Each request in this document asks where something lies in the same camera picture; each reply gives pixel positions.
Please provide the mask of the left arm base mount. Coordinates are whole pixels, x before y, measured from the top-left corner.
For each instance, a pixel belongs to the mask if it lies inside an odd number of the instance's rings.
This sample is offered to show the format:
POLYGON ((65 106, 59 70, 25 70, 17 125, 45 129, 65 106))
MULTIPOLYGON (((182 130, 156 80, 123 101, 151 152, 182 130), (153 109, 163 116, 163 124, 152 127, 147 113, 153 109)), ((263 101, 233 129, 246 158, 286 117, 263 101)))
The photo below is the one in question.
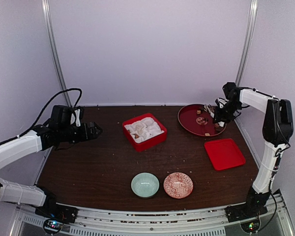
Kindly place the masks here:
POLYGON ((58 234, 64 225, 75 223, 78 209, 72 206, 59 205, 55 202, 44 203, 43 206, 34 206, 35 214, 45 217, 43 230, 49 236, 58 234))

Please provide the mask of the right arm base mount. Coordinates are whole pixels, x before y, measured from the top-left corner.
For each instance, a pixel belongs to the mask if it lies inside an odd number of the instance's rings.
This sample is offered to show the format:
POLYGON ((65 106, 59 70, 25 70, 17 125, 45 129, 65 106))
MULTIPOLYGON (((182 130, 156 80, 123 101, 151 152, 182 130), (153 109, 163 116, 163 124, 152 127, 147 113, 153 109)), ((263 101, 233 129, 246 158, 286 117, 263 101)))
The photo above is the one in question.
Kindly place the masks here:
POLYGON ((241 229, 249 234, 256 233, 261 228, 260 216, 267 212, 265 206, 248 207, 247 203, 225 208, 228 222, 239 222, 241 229))

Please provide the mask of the red square box lid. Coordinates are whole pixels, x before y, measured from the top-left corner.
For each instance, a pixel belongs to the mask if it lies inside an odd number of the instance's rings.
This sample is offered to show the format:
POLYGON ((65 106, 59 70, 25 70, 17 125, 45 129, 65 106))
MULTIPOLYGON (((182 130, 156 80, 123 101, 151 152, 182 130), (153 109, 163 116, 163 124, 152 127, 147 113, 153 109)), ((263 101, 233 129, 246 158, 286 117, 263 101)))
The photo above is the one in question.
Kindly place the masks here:
POLYGON ((204 143, 207 155, 216 171, 242 166, 245 157, 233 139, 219 139, 204 143))

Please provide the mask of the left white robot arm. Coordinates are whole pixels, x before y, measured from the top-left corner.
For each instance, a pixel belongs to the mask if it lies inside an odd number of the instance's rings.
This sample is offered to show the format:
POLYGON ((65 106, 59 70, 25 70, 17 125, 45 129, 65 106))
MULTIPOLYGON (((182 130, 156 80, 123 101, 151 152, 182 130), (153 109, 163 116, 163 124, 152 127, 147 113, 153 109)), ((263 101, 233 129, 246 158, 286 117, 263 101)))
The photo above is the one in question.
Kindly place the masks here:
MULTIPOLYGON (((84 109, 55 105, 51 117, 21 134, 0 144, 0 170, 30 154, 38 153, 61 143, 76 144, 98 138, 103 130, 95 122, 82 123, 84 109)), ((43 187, 27 186, 0 178, 0 202, 41 207, 50 218, 57 218, 61 208, 53 193, 43 187)))

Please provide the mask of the white handled serving tongs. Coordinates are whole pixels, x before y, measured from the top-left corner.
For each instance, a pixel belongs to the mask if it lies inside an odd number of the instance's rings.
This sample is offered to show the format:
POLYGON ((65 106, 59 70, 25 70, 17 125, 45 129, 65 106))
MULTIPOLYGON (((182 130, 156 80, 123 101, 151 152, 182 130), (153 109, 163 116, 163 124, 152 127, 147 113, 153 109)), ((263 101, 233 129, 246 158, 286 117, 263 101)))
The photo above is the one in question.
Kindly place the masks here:
POLYGON ((216 117, 216 110, 215 110, 215 108, 216 108, 215 106, 211 106, 209 104, 205 104, 204 105, 204 111, 207 112, 207 113, 209 113, 212 118, 215 118, 216 117))

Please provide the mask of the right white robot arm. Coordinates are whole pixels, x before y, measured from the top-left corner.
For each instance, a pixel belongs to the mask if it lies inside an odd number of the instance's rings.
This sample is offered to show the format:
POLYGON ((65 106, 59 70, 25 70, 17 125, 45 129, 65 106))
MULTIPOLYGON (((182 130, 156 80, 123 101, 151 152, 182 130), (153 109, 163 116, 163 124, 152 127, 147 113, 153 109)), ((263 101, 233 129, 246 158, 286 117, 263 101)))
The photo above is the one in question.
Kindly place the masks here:
POLYGON ((222 90, 225 97, 215 100, 214 123, 229 123, 246 107, 255 108, 265 116, 262 127, 265 141, 263 159, 242 206, 242 213, 252 217, 269 199, 283 152, 291 147, 289 140, 294 132, 292 105, 287 99, 276 98, 255 88, 238 87, 234 82, 227 82, 222 90))

